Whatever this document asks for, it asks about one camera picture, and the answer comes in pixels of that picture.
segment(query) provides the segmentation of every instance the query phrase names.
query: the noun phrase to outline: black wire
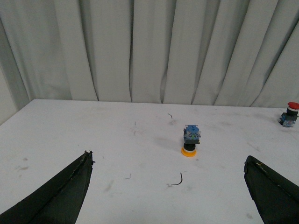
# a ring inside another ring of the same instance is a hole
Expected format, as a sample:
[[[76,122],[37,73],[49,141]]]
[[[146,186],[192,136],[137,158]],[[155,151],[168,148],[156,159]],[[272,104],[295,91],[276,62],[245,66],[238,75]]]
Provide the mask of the black wire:
[[[177,184],[172,184],[171,186],[174,186],[174,185],[179,185],[183,182],[183,176],[182,176],[182,173],[181,173],[181,182],[180,183],[177,183]]]

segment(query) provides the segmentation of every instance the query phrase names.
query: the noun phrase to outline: white table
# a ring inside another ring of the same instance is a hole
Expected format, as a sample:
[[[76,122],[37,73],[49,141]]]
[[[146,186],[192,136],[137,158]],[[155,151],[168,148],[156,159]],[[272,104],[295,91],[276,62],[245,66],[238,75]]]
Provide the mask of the white table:
[[[284,111],[34,100],[0,126],[0,213],[92,150],[77,224],[262,224],[243,167],[252,155],[299,185],[299,124],[282,127]],[[192,158],[186,124],[201,130]]]

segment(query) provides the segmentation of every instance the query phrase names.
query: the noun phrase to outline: red emergency stop button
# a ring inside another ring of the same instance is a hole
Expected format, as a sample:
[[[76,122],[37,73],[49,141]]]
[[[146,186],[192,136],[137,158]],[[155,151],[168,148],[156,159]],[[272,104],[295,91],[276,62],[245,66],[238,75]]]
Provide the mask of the red emergency stop button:
[[[299,104],[295,102],[289,102],[288,103],[289,107],[293,110],[299,110]]]

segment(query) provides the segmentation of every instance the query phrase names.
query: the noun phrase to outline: white curtain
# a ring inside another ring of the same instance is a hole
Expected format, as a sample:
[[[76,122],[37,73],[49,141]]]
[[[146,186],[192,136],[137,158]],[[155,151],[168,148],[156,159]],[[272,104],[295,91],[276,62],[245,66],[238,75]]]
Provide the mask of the white curtain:
[[[0,0],[0,67],[19,109],[286,107],[299,101],[298,20],[298,0]]]

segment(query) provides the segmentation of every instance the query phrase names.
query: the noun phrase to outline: white wall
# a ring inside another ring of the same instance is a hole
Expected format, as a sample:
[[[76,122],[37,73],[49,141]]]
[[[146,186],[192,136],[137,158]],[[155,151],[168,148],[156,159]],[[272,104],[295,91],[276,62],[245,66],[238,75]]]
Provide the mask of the white wall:
[[[0,67],[0,125],[17,112]]]

